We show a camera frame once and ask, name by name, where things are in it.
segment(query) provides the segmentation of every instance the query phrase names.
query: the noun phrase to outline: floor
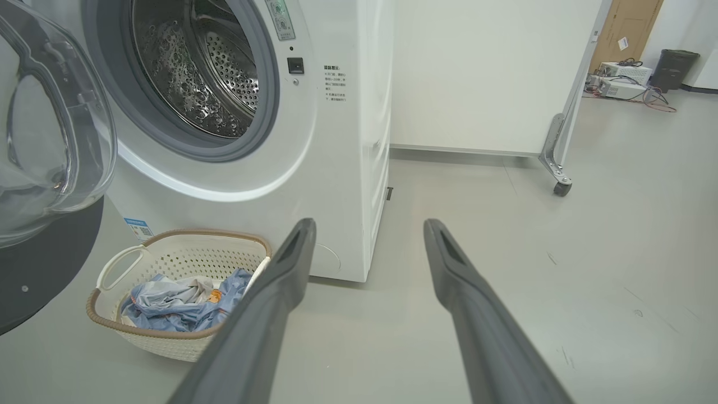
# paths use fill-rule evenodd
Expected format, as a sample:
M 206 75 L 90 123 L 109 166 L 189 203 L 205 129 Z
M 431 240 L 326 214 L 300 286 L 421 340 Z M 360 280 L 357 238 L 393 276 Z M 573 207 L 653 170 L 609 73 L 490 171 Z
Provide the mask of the floor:
M 424 256 L 435 217 L 577 403 L 714 403 L 718 96 L 668 99 L 677 114 L 583 100 L 566 198 L 535 159 L 394 153 L 369 280 L 311 280 L 271 402 L 470 401 Z M 87 318 L 103 263 L 135 244 L 111 204 L 98 240 L 63 293 L 0 337 L 0 402 L 163 403 L 189 369 Z

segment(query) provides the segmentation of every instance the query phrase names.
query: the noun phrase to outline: basket rim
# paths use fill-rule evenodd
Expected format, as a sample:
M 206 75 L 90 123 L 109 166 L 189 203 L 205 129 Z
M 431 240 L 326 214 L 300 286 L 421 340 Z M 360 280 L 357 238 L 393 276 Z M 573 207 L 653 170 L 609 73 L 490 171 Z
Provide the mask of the basket rim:
M 258 242 L 259 244 L 262 244 L 264 246 L 264 249 L 266 250 L 267 257 L 271 257 L 271 247 L 269 246 L 269 243 L 259 237 L 255 236 L 253 234 L 245 234 L 245 233 L 238 233 L 234 231 L 222 231 L 222 230 L 210 230 L 210 229 L 180 229 L 180 230 L 170 230 L 166 231 L 164 233 L 158 234 L 147 241 L 143 242 L 142 245 L 145 247 L 148 247 L 149 245 L 158 242 L 161 239 L 166 239 L 167 237 L 172 236 L 180 236 L 180 235 L 199 235 L 199 236 L 222 236 L 222 237 L 235 237 L 237 239 L 246 239 L 253 242 Z M 97 299 L 100 297 L 100 294 L 102 291 L 98 288 L 95 288 L 92 293 L 90 294 L 90 297 L 88 298 L 87 303 L 85 304 L 85 310 L 87 311 L 88 317 L 90 317 L 90 320 L 92 320 L 94 323 L 99 324 L 101 326 L 107 327 L 109 329 L 113 329 L 115 331 L 124 332 L 126 334 L 133 334 L 137 336 L 147 336 L 151 338 L 162 338 L 162 339 L 202 339 L 207 338 L 209 336 L 212 336 L 219 331 L 219 329 L 222 327 L 222 324 L 218 324 L 212 328 L 202 330 L 202 331 L 193 331 L 193 332 L 178 332 L 178 331 L 158 331 L 158 330 L 151 330 L 151 329 L 140 329 L 138 327 L 128 326 L 126 324 L 119 323 L 117 321 L 112 321 L 110 319 L 104 318 L 97 314 L 97 310 L 95 309 L 95 304 L 97 303 Z

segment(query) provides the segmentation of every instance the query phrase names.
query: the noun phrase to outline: front-loading washing machine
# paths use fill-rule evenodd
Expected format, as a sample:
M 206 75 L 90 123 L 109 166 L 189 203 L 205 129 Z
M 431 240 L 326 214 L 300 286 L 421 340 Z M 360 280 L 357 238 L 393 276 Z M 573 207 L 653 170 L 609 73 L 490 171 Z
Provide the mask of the front-loading washing machine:
M 393 0 L 31 0 L 93 61 L 110 199 L 140 240 L 317 222 L 311 275 L 366 281 L 388 180 Z

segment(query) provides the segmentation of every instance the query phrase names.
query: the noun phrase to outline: laundry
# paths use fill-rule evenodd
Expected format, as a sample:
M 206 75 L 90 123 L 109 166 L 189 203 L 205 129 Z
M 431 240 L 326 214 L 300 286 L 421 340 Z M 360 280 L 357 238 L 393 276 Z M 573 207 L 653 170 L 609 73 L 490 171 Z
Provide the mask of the laundry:
M 242 298 L 252 274 L 238 268 L 215 289 L 211 278 L 171 280 L 155 275 L 122 303 L 122 322 L 141 329 L 193 332 L 224 321 Z

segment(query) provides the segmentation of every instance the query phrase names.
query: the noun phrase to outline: laundry basket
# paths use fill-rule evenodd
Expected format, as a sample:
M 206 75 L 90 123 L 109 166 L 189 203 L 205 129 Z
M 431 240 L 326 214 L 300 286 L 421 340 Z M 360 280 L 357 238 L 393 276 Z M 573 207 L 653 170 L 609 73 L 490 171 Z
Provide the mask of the laundry basket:
M 139 252 L 139 258 L 107 285 L 107 277 L 113 268 L 122 258 L 135 252 Z M 119 252 L 105 265 L 97 279 L 97 288 L 88 299 L 88 316 L 142 349 L 163 357 L 194 362 L 221 325 L 196 332 L 171 332 L 123 324 L 119 307 L 130 290 L 157 274 L 174 280 L 195 275 L 224 280 L 237 268 L 253 273 L 249 288 L 270 257 L 269 244 L 259 237 L 212 230 L 168 231 Z

